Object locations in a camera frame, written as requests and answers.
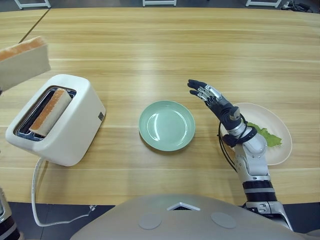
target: toaster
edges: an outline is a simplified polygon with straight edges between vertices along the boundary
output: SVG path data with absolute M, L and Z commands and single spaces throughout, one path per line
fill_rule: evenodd
M 57 89 L 64 89 L 71 101 L 47 135 L 30 131 Z M 50 78 L 22 108 L 6 130 L 6 140 L 55 164 L 73 166 L 87 152 L 106 109 L 91 83 L 83 78 L 59 74 Z

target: white cable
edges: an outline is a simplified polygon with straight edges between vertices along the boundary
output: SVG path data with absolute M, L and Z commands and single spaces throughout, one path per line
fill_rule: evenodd
M 36 187 L 37 187 L 37 177 L 38 177 L 38 172 L 41 164 L 45 161 L 44 158 L 40 157 L 38 162 L 35 165 L 34 171 L 33 171 L 33 176 L 32 176 L 32 184 L 31 184 L 31 205 L 32 205 L 32 213 L 33 217 L 35 220 L 35 223 L 39 227 L 48 227 L 48 226 L 53 226 L 53 225 L 58 225 L 58 224 L 69 224 L 72 223 L 75 220 L 78 220 L 83 217 L 88 217 L 89 214 L 96 209 L 97 205 L 90 205 L 90 211 L 87 214 L 78 216 L 70 221 L 58 221 L 58 222 L 52 222 L 52 223 L 41 223 L 39 221 L 38 215 L 37 215 L 37 210 L 36 210 Z

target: lettuce leaf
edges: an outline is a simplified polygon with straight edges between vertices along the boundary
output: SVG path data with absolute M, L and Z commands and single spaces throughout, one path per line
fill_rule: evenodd
M 277 137 L 276 135 L 270 134 L 266 128 L 261 129 L 258 125 L 252 122 L 248 122 L 247 125 L 249 127 L 254 127 L 257 130 L 258 134 L 261 134 L 265 138 L 268 147 L 271 148 L 282 144 L 282 139 L 280 137 Z

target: black cable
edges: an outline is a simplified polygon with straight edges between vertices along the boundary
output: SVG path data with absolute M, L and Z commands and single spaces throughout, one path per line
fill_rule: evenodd
M 247 125 L 248 122 L 246 121 L 245 117 L 244 117 L 242 114 L 241 114 L 241 118 L 242 118 L 242 120 L 243 120 L 243 123 L 245 124 L 245 128 L 244 128 L 244 130 L 242 131 L 242 133 L 240 134 L 239 138 L 237 139 L 236 144 L 237 144 L 237 143 L 239 142 L 239 140 L 243 137 L 243 135 L 245 134 L 245 132 L 246 132 L 246 130 L 247 130 L 247 128 L 248 128 L 248 125 Z M 218 139 L 219 139 L 219 145 L 220 145 L 221 151 L 222 151 L 225 159 L 227 160 L 227 162 L 229 163 L 229 165 L 233 168 L 233 170 L 235 170 L 235 171 L 237 172 L 236 167 L 235 167 L 235 163 L 232 161 L 231 157 L 229 156 L 229 154 L 228 154 L 228 152 L 227 152 L 227 150 L 226 150 L 226 148 L 225 148 L 224 141 L 223 141 L 223 139 L 222 139 L 222 137 L 221 137 L 221 124 L 222 124 L 222 123 L 220 122 L 220 123 L 219 123 L 219 128 L 218 128 L 218 134 L 217 134 Z
M 303 13 L 313 13 L 311 7 L 309 5 L 303 3 L 295 4 L 294 0 L 290 0 L 288 6 L 281 8 L 282 10 L 292 10 L 294 12 L 303 12 Z
M 221 137 L 221 122 L 219 123 L 219 129 L 218 129 L 218 138 L 219 138 L 219 144 L 220 144 L 220 148 L 221 148 L 221 151 L 225 157 L 225 159 L 227 160 L 227 162 L 229 163 L 229 165 L 233 168 L 233 170 L 236 170 L 235 168 L 235 164 L 234 162 L 231 160 L 229 154 L 227 153 L 227 150 L 225 148 L 225 145 L 224 145 L 224 141 L 222 140 L 222 137 Z

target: wood grain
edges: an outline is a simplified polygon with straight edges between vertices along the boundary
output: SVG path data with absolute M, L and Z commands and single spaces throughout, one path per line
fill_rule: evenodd
M 190 193 L 243 204 L 242 185 L 219 148 L 218 121 L 189 95 L 189 78 L 277 114 L 293 141 L 290 158 L 270 167 L 278 199 L 319 202 L 318 23 L 317 14 L 258 9 L 51 9 L 28 39 L 46 38 L 52 70 L 0 98 L 0 182 L 8 200 L 30 201 L 37 157 L 6 143 L 6 127 L 46 80 L 64 73 L 89 79 L 107 115 L 81 162 L 45 166 L 38 202 L 113 205 Z M 141 140 L 139 116 L 158 100 L 193 114 L 196 133 L 186 148 L 160 152 Z
M 19 43 L 46 11 L 41 9 L 0 12 L 0 49 Z

